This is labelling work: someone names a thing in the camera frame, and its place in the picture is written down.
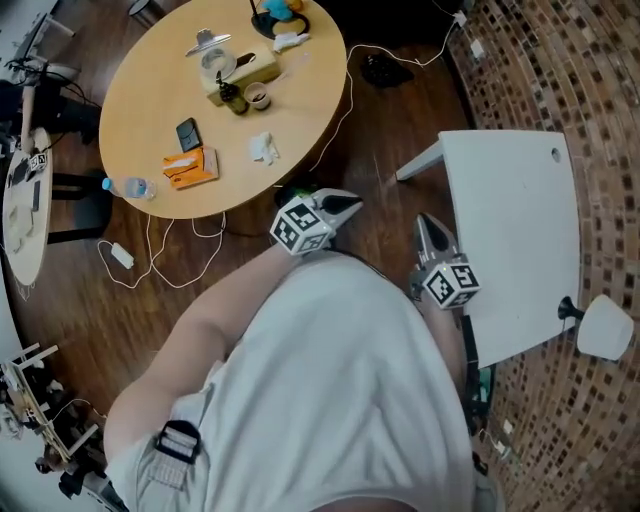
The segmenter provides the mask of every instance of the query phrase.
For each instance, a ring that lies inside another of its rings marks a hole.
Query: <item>small bottle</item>
[[[105,178],[102,180],[102,188],[103,190],[108,190],[114,196],[131,199],[146,199],[150,201],[156,196],[156,184],[144,178],[129,177],[124,179],[117,187],[111,178]]]
[[[249,103],[240,93],[240,87],[223,82],[220,71],[216,76],[216,82],[220,87],[220,99],[234,114],[241,116],[249,110]]]

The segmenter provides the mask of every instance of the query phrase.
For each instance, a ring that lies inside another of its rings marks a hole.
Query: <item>power adapter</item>
[[[458,11],[453,15],[456,20],[456,23],[461,27],[464,27],[464,24],[467,22],[467,17],[464,15],[462,11]]]
[[[133,256],[118,242],[114,242],[111,246],[111,255],[117,259],[124,268],[131,270],[131,267],[133,267]]]

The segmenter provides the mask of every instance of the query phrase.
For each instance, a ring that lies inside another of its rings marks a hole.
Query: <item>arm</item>
[[[456,327],[453,313],[440,309],[426,291],[421,293],[422,302],[416,306],[422,313],[429,331],[438,346],[458,394],[462,396],[467,380],[467,352],[462,333]]]
[[[213,285],[176,323],[149,369],[116,399],[105,427],[107,459],[169,420],[174,402],[199,391],[278,283],[299,263],[275,245]]]
[[[31,118],[33,116],[33,103],[36,97],[36,89],[26,86],[22,91],[22,131],[20,141],[22,150],[31,153],[33,150],[33,140],[31,139]]]

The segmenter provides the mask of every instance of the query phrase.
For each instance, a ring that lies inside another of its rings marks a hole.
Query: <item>blue toy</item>
[[[269,11],[269,14],[279,21],[289,21],[293,18],[293,11],[289,9],[285,0],[265,0],[262,3],[262,7]]]

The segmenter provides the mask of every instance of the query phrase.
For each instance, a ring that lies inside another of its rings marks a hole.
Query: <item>cup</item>
[[[256,110],[264,110],[271,105],[271,97],[267,86],[261,82],[254,82],[244,90],[244,99]]]

